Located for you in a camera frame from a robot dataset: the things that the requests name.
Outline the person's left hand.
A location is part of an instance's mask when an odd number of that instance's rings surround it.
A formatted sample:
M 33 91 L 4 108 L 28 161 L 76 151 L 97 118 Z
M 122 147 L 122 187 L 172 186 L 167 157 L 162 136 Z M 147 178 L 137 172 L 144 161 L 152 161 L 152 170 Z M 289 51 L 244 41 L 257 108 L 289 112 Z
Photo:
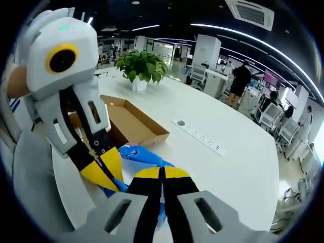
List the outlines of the person's left hand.
M 20 98 L 30 93 L 26 78 L 26 66 L 18 66 L 12 71 L 7 86 L 7 95 L 9 98 Z

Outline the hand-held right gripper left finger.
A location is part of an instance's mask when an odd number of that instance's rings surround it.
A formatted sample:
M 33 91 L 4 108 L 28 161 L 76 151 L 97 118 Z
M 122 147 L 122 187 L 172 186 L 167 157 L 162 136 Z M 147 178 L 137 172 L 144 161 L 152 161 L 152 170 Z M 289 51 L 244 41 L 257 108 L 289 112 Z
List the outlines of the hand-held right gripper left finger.
M 160 213 L 159 167 L 137 173 L 129 189 L 89 211 L 85 222 L 57 242 L 153 242 Z

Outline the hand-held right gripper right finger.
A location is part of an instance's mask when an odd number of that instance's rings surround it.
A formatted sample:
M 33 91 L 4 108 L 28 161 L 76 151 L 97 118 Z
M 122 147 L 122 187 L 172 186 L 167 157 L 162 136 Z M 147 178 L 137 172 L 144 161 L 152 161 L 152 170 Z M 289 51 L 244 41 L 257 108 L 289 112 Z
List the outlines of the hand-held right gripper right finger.
M 198 190 L 182 169 L 164 167 L 164 197 L 174 242 L 277 242 L 277 236 L 241 223 L 238 212 L 209 191 Z

